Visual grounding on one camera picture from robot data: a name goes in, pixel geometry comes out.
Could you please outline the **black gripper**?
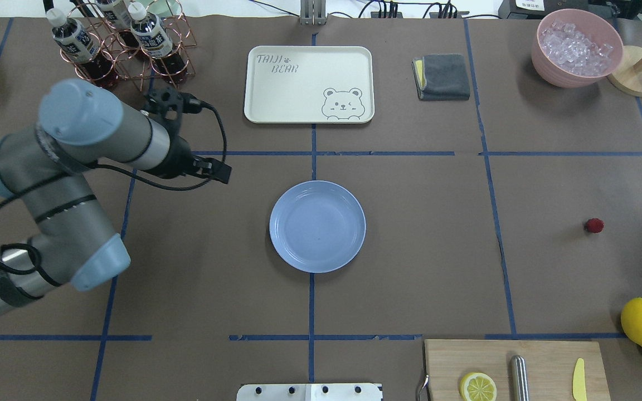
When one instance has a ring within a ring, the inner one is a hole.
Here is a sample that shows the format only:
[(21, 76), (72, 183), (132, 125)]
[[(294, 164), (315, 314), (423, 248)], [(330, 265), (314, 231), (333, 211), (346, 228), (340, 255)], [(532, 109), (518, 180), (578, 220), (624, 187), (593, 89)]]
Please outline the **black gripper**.
[(163, 179), (192, 175), (229, 184), (232, 167), (219, 160), (207, 160), (194, 155), (189, 143), (177, 136), (172, 140), (168, 154), (161, 163), (160, 174)]

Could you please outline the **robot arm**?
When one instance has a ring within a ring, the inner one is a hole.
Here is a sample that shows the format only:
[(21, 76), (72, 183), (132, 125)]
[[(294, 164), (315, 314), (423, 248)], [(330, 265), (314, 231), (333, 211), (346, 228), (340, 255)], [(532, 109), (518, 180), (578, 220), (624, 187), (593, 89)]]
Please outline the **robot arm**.
[(228, 183), (224, 160), (194, 155), (180, 137), (183, 114), (213, 111), (173, 87), (152, 90), (138, 111), (82, 79), (54, 84), (33, 125), (0, 139), (0, 210), (23, 201), (38, 234), (0, 246), (0, 316), (72, 285), (91, 290), (117, 277), (130, 256), (84, 174), (106, 169), (147, 185), (193, 176)]

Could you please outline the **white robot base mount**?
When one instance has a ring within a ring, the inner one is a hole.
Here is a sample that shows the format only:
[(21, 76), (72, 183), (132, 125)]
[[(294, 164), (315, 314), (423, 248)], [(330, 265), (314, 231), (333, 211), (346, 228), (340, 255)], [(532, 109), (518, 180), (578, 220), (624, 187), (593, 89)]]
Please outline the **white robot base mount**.
[(237, 400), (383, 400), (376, 383), (286, 383), (247, 384), (237, 391)]

